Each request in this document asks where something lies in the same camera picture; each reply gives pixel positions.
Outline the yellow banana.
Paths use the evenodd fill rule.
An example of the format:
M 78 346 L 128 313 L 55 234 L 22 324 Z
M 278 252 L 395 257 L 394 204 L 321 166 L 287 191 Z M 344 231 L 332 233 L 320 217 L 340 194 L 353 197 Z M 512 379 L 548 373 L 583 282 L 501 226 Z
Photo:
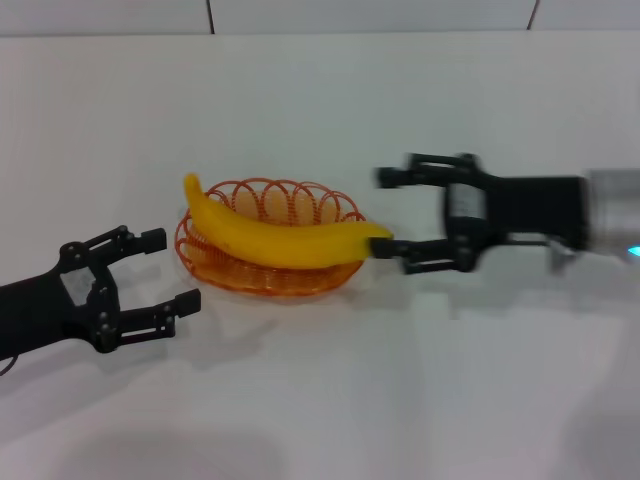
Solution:
M 372 255 L 371 239 L 394 238 L 386 227 L 367 221 L 268 224 L 209 198 L 195 174 L 185 176 L 183 187 L 198 233 L 224 253 L 261 266 L 304 270 L 361 262 Z

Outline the orange wire basket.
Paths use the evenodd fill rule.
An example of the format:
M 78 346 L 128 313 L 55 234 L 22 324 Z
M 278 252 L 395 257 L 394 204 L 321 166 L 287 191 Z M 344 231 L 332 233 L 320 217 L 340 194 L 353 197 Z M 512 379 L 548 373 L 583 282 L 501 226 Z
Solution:
M 237 213 L 274 225 L 317 225 L 363 221 L 346 194 L 315 182 L 249 178 L 213 185 L 207 195 Z M 308 297 L 345 284 L 359 262 L 316 270 L 259 266 L 227 255 L 209 244 L 185 213 L 175 231 L 174 248 L 192 277 L 215 287 L 265 297 Z

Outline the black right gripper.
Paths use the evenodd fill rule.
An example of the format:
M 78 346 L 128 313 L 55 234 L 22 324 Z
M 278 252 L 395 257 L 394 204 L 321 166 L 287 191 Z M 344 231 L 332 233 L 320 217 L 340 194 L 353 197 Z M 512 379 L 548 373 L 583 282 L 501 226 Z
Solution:
M 497 177 L 487 174 L 477 156 L 410 153 L 403 168 L 374 170 L 377 187 L 445 188 L 443 221 L 447 238 L 408 241 L 369 238 L 371 256 L 397 259 L 405 275 L 471 272 L 481 255 L 501 245 L 514 245 L 517 235 L 534 235 L 527 245 L 556 243 L 573 253 L 589 240 L 586 179 L 561 177 Z

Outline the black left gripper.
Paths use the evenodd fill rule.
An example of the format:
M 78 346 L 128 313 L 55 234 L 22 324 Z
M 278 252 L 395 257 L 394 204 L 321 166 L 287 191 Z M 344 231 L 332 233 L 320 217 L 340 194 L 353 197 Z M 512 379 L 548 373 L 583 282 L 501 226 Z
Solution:
M 100 353 L 176 335 L 176 321 L 201 310 L 193 289 L 161 304 L 121 311 L 110 265 L 167 249 L 163 228 L 132 233 L 121 225 L 63 245 L 44 274 L 0 286 L 0 354 L 26 354 L 69 339 Z

